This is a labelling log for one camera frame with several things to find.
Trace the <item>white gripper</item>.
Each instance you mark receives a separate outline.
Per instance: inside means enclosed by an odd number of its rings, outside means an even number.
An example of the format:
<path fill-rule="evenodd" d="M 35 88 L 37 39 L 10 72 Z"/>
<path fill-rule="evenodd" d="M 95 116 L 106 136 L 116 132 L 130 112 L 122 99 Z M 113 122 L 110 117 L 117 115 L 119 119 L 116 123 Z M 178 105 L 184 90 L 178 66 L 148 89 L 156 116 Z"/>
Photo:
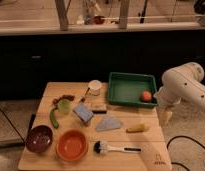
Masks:
<path fill-rule="evenodd" d="M 166 103 L 163 101 L 159 101 L 158 102 L 158 112 L 161 115 L 160 118 L 160 125 L 161 126 L 165 126 L 169 120 L 172 117 L 172 108 L 173 108 L 173 104 L 172 103 Z"/>

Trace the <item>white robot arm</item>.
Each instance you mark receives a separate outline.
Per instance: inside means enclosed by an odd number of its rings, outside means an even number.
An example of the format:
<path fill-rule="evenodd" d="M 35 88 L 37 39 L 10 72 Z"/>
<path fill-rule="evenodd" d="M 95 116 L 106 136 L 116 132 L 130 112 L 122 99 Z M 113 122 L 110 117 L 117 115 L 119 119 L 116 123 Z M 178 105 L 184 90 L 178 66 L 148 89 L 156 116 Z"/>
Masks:
<path fill-rule="evenodd" d="M 154 94 L 161 126 L 168 123 L 172 117 L 172 108 L 182 99 L 205 113 L 205 86 L 201 83 L 204 75 L 203 67 L 196 62 L 185 63 L 162 74 L 163 85 Z"/>

